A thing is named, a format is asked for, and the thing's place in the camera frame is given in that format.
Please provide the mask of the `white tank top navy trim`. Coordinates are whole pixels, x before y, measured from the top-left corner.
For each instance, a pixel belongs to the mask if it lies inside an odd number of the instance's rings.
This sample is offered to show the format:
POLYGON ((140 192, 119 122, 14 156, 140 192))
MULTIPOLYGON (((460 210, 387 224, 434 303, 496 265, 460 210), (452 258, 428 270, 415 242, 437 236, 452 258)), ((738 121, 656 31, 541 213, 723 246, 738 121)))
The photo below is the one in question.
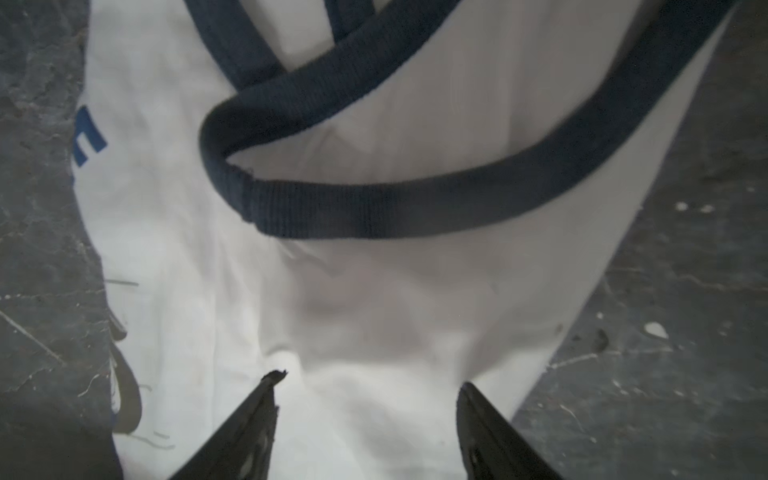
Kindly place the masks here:
POLYGON ((94 1, 74 192, 112 441, 171 479, 271 371, 267 479, 469 479, 637 215, 732 1, 94 1))

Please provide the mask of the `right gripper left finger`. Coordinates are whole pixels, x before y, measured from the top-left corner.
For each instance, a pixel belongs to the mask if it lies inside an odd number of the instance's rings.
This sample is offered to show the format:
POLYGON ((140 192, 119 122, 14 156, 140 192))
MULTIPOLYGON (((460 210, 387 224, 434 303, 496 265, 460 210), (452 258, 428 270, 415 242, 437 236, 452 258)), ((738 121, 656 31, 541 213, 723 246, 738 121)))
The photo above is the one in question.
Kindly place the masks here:
POLYGON ((275 387, 285 371, 266 374, 172 480, 266 480, 279 407, 275 387))

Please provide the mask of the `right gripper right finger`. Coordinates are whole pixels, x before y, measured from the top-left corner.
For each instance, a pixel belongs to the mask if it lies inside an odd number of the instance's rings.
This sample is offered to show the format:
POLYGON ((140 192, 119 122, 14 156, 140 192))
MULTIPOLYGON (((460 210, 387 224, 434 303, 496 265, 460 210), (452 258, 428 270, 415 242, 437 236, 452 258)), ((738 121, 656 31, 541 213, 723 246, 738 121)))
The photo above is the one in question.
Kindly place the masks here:
POLYGON ((562 480, 470 382, 458 393, 456 426, 469 479, 562 480))

